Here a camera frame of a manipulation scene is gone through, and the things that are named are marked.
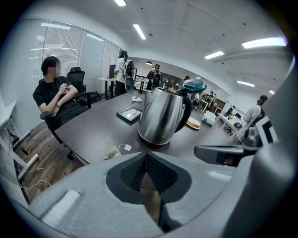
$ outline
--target kettle spout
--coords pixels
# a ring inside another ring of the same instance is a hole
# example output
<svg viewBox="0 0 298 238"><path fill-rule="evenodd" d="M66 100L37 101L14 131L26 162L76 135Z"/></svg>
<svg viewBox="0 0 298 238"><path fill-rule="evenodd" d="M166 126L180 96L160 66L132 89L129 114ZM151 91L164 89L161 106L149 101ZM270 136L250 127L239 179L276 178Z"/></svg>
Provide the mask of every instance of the kettle spout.
<svg viewBox="0 0 298 238"><path fill-rule="evenodd" d="M151 90L147 90L145 94L145 108L156 98L157 96Z"/></svg>

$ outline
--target kettle handle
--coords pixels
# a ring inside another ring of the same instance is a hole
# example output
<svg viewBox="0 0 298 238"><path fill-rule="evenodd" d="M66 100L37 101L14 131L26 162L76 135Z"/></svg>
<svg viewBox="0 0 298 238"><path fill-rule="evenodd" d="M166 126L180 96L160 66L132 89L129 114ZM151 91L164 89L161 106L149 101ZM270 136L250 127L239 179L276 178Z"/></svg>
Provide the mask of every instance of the kettle handle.
<svg viewBox="0 0 298 238"><path fill-rule="evenodd" d="M184 125L188 121L188 118L190 117L191 111L192 111L192 102L191 102L190 97L187 94L185 94L182 96L182 98L183 98L182 103L185 104L185 109L184 109L183 116L178 123L175 133L180 131L184 127Z"/></svg>

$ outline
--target wooden floor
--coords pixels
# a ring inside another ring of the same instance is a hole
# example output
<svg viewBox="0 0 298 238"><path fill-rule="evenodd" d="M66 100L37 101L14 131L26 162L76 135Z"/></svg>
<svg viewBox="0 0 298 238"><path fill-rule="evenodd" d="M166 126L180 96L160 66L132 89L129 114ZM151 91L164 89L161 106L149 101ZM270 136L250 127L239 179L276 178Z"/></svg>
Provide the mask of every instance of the wooden floor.
<svg viewBox="0 0 298 238"><path fill-rule="evenodd" d="M97 101L92 104L92 107L103 103L104 101L105 99ZM28 155L24 154L21 147L28 152ZM16 146L15 152L25 162L28 162L37 153L39 156L39 161L36 161L33 166L31 166L30 171L38 168L44 168L47 171L47 177L44 170L25 173L22 181L25 188L31 188L41 179L49 182L51 185L54 185L64 177L71 174L73 171L84 166L77 158L70 161L66 157L69 149L58 143L56 138L47 128L45 122L42 122L35 127L31 131L30 135L28 135L20 142L19 145ZM29 199L28 202L33 201L48 187L49 185L47 183L40 182L32 189L24 190ZM141 189L140 192L147 198L146 209L148 214L157 223L161 204L159 193L150 189Z"/></svg>

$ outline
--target fluorescent light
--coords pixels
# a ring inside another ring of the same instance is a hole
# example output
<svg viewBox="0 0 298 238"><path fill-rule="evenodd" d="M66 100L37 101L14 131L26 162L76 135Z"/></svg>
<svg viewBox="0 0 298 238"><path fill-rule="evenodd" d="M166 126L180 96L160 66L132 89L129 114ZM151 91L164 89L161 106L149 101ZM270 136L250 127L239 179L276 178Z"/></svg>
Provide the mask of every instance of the fluorescent light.
<svg viewBox="0 0 298 238"><path fill-rule="evenodd" d="M47 50L48 48L36 48L36 49L31 49L31 51L34 51L34 50Z"/></svg>
<svg viewBox="0 0 298 238"><path fill-rule="evenodd" d="M48 26L48 27L53 27L53 28L60 28L60 29L65 29L69 30L69 26L61 26L61 25L56 25L56 24L50 24L50 23L42 23L41 26Z"/></svg>
<svg viewBox="0 0 298 238"><path fill-rule="evenodd" d="M91 38L93 38L93 39L96 39L96 40L99 40L99 41L101 41L101 42L104 41L103 39L101 39L101 38L99 38L99 37L96 37L96 36L94 36L94 35L91 35L91 34L87 34L86 36L89 36L89 37L91 37Z"/></svg>
<svg viewBox="0 0 298 238"><path fill-rule="evenodd" d="M33 57L33 58L29 58L29 59L32 60L32 59L37 59L37 58L41 58L41 56Z"/></svg>
<svg viewBox="0 0 298 238"><path fill-rule="evenodd" d="M140 37L145 40L146 37L144 36L144 33L142 32L139 24L133 24L133 26L135 27L136 31L139 33Z"/></svg>
<svg viewBox="0 0 298 238"><path fill-rule="evenodd" d="M120 6L126 6L126 2L124 0L115 0L115 2Z"/></svg>
<svg viewBox="0 0 298 238"><path fill-rule="evenodd" d="M220 55L223 55L224 53L222 51L218 51L218 52L215 52L213 54L210 54L210 55L207 55L205 56L205 59L209 60L211 58L214 58L214 57L217 57L217 56L220 56Z"/></svg>
<svg viewBox="0 0 298 238"><path fill-rule="evenodd" d="M261 47L261 46L286 46L287 43L282 37L264 38L259 40L248 41L242 43L245 49Z"/></svg>
<svg viewBox="0 0 298 238"><path fill-rule="evenodd" d="M253 84L242 82L242 81L237 81L237 83L244 84L244 85L247 85L247 86L250 86L250 87L255 87Z"/></svg>
<svg viewBox="0 0 298 238"><path fill-rule="evenodd" d="M77 50L77 49L72 49L72 48L62 48L62 50Z"/></svg>

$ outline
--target plate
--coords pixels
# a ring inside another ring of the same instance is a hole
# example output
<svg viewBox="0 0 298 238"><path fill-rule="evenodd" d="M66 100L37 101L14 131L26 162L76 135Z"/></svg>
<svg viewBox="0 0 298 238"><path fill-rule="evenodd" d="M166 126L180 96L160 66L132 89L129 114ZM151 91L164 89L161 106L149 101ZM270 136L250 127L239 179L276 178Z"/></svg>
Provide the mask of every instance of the plate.
<svg viewBox="0 0 298 238"><path fill-rule="evenodd" d="M188 118L188 121L186 122L186 124L196 130L201 128L201 123L198 120L193 119L192 117Z"/></svg>

